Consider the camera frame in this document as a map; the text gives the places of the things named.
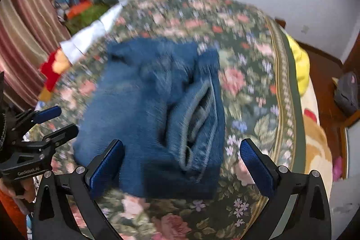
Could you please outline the red plush toy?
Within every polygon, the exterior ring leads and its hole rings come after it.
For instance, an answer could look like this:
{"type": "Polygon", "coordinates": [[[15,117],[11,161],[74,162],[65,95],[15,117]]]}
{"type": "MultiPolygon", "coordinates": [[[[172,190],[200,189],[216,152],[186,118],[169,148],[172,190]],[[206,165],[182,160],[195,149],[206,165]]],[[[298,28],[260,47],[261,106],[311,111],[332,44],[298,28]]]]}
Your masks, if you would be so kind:
{"type": "Polygon", "coordinates": [[[62,49],[52,52],[48,60],[41,64],[40,72],[46,77],[44,86],[38,95],[39,101],[48,102],[61,75],[71,67],[71,63],[62,49]]]}

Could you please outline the yellow blanket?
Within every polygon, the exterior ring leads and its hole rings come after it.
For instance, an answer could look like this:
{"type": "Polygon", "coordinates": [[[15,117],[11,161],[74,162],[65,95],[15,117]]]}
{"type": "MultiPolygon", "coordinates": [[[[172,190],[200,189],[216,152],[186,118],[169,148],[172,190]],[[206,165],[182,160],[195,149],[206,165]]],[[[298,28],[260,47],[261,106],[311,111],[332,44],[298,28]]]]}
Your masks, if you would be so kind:
{"type": "Polygon", "coordinates": [[[285,25],[280,25],[283,28],[292,54],[295,60],[297,85],[300,96],[303,96],[309,86],[310,82],[310,61],[307,52],[300,47],[300,45],[284,30],[285,25]]]}

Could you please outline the cartoon print beige blanket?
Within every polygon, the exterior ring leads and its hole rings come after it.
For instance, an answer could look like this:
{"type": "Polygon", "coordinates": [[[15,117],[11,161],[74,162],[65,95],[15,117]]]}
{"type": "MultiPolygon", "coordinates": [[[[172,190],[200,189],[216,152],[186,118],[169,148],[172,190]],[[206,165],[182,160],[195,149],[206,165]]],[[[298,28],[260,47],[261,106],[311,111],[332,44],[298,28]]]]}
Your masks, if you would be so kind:
{"type": "Polygon", "coordinates": [[[311,80],[300,102],[306,140],[304,173],[308,174],[312,170],[320,172],[329,200],[333,185],[333,158],[326,133],[319,123],[319,109],[311,80]]]}

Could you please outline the pink plush toy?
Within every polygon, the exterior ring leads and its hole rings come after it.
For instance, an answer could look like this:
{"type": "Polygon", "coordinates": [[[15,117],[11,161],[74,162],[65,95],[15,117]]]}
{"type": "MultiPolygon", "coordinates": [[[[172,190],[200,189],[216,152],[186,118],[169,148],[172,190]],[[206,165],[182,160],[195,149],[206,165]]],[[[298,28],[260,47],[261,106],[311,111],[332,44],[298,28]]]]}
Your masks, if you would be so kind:
{"type": "Polygon", "coordinates": [[[333,161],[333,181],[337,182],[342,178],[342,157],[339,156],[333,161]]]}

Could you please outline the green cloth covered stand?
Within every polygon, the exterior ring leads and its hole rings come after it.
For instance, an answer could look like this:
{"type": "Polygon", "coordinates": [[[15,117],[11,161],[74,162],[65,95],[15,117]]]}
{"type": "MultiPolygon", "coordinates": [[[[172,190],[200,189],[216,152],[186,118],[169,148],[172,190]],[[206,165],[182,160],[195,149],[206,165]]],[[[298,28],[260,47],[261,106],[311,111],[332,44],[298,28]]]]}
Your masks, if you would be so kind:
{"type": "Polygon", "coordinates": [[[110,6],[100,3],[95,4],[84,10],[80,14],[74,16],[65,22],[65,27],[73,36],[85,27],[90,26],[94,21],[98,20],[103,14],[109,10],[110,6]]]}

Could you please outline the blue denim jacket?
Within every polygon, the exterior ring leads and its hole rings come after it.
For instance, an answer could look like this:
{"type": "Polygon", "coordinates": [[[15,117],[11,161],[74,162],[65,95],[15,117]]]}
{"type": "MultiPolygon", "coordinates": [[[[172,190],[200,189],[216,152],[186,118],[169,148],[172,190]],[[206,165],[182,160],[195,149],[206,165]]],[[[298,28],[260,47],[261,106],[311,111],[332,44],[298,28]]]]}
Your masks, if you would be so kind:
{"type": "Polygon", "coordinates": [[[217,50],[135,38],[109,43],[107,56],[73,145],[83,166],[106,156],[91,196],[113,185],[149,199],[213,198],[225,143],[217,50]]]}

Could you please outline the grey backpack on floor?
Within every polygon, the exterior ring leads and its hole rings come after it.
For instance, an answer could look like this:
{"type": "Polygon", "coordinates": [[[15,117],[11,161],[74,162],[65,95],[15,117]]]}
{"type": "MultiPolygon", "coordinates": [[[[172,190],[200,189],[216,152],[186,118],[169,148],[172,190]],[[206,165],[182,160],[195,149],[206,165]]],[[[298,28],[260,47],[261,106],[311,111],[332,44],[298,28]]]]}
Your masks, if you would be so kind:
{"type": "Polygon", "coordinates": [[[347,115],[351,116],[359,110],[358,80],[354,72],[350,71],[339,79],[333,77],[334,102],[347,115]]]}

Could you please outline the striped red curtain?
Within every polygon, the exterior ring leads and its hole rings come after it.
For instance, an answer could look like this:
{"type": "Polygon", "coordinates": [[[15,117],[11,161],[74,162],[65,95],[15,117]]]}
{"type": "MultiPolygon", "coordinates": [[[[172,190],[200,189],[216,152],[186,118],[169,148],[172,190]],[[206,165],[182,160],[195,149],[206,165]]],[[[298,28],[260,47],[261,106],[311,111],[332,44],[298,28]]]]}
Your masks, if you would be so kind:
{"type": "Polygon", "coordinates": [[[39,67],[69,37],[52,0],[1,0],[4,99],[22,110],[35,107],[45,79],[39,67]]]}

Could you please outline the floral bedspread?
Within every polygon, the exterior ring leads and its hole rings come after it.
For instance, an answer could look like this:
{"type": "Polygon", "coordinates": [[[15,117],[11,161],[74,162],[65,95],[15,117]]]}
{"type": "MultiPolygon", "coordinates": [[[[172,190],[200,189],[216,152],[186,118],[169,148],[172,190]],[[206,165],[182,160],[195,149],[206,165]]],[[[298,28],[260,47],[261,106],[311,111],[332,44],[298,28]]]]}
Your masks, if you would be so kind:
{"type": "Polygon", "coordinates": [[[130,0],[105,38],[57,83],[49,106],[62,115],[35,126],[36,140],[81,122],[107,61],[109,41],[135,37],[196,41],[220,56],[225,149],[213,200],[141,199],[111,189],[99,206],[124,239],[240,239],[266,199],[240,171],[240,142],[250,138],[275,163],[305,169],[305,137],[297,72],[287,36],[252,5],[234,0],[130,0]]]}

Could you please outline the orange box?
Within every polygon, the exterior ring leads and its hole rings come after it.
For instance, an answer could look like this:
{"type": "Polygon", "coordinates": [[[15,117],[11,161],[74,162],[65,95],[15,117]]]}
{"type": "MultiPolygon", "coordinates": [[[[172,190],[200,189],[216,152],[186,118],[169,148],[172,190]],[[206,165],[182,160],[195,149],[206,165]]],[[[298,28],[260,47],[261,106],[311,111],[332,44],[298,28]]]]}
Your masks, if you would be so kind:
{"type": "Polygon", "coordinates": [[[82,1],[77,5],[73,5],[70,7],[70,9],[67,11],[67,19],[70,20],[77,15],[81,14],[83,11],[87,10],[93,5],[92,1],[86,0],[82,1]]]}

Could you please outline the white shirt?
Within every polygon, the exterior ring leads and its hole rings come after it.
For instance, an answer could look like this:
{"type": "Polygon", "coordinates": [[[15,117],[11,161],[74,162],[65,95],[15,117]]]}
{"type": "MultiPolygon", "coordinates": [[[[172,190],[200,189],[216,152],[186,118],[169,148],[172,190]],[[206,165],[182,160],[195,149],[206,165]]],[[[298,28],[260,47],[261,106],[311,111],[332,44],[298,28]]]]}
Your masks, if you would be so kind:
{"type": "Polygon", "coordinates": [[[62,52],[72,65],[85,55],[97,39],[110,32],[116,18],[120,16],[120,12],[126,4],[127,1],[123,1],[114,5],[98,20],[77,32],[69,40],[60,42],[62,52]]]}

